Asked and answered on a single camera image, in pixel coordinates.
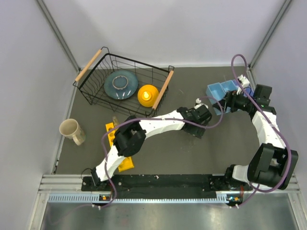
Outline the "yellow ribbed funnel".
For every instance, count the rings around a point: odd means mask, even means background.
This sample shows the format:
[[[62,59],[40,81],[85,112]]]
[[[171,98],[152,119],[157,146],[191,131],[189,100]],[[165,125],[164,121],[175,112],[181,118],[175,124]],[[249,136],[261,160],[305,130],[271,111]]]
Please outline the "yellow ribbed funnel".
[[[150,84],[142,86],[138,91],[138,101],[144,107],[152,107],[158,97],[158,89]]]

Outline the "light blue bin middle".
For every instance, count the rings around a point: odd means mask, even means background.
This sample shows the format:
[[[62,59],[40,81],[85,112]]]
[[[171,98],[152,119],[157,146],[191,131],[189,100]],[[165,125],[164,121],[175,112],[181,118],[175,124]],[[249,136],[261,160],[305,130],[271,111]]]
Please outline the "light blue bin middle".
[[[221,86],[225,92],[237,91],[237,84],[233,80],[221,82]]]

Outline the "glass test tube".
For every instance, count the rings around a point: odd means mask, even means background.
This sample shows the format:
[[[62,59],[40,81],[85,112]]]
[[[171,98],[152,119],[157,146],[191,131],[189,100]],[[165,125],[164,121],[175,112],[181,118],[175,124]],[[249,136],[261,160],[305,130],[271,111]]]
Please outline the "glass test tube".
[[[113,117],[112,117],[112,120],[113,120],[113,125],[114,125],[114,127],[117,127],[117,126],[119,125],[119,120],[117,119],[117,117],[116,117],[116,116],[113,116]]]

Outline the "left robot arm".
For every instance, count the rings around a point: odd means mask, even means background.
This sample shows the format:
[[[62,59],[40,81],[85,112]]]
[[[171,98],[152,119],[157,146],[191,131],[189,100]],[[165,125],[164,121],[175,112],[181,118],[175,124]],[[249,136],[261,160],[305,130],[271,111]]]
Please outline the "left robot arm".
[[[168,131],[184,130],[201,138],[212,118],[206,105],[191,109],[180,107],[168,114],[154,118],[140,119],[130,116],[116,130],[113,145],[106,151],[104,160],[91,171],[92,184],[98,190],[107,188],[116,168],[125,158],[138,153],[144,141],[152,136]]]

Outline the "beige ceramic mug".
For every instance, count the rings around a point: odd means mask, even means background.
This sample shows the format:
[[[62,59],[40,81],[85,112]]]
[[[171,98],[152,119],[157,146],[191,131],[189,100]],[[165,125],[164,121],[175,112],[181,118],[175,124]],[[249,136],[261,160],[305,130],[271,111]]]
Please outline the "beige ceramic mug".
[[[59,126],[59,132],[64,137],[72,139],[78,146],[85,142],[86,134],[80,124],[72,118],[64,120]]]

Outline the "blue ceramic plate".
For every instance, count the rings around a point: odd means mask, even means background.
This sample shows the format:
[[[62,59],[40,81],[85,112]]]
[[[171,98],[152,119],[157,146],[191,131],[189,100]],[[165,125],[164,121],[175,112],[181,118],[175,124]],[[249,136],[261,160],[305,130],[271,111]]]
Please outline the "blue ceramic plate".
[[[107,96],[115,100],[130,98],[138,89],[137,76],[127,70],[118,70],[107,76],[104,90]]]

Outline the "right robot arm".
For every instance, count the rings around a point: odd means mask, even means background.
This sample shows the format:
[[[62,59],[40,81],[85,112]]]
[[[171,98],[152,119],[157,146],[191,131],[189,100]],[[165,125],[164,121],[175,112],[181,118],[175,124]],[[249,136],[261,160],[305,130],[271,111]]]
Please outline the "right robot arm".
[[[249,114],[251,122],[256,129],[260,147],[255,153],[249,165],[231,165],[228,170],[232,173],[224,177],[224,184],[228,189],[234,190],[245,183],[257,183],[267,187],[275,187],[285,175],[278,189],[284,190],[294,172],[298,153],[291,150],[290,168],[287,171],[288,151],[284,141],[274,129],[278,129],[276,123],[276,110],[269,106],[272,87],[256,85],[251,98],[244,93],[237,94],[236,91],[226,93],[224,100],[230,112],[238,110]]]

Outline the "yellow test tube rack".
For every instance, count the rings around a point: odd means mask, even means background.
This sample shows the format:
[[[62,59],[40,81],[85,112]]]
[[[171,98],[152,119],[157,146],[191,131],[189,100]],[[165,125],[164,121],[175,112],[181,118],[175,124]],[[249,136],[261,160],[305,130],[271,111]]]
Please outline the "yellow test tube rack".
[[[106,131],[108,132],[118,125],[119,125],[119,121],[115,121],[115,122],[113,121],[112,123],[107,123],[107,124],[105,124]],[[116,130],[113,130],[112,132],[110,132],[107,135],[110,147],[113,146],[113,141],[115,139],[115,131]],[[126,157],[123,160],[123,162],[118,166],[118,171],[123,172],[123,171],[129,170],[129,169],[132,169],[132,168],[134,168],[134,163],[132,161],[132,157]]]

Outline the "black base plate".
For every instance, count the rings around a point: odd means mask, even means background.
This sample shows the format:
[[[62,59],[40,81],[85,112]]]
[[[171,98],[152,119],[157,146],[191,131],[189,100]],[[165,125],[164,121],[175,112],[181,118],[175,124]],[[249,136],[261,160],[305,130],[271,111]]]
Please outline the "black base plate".
[[[246,183],[230,184],[223,175],[212,174],[117,174],[111,180],[118,199],[215,198],[218,191],[240,193],[251,190]]]

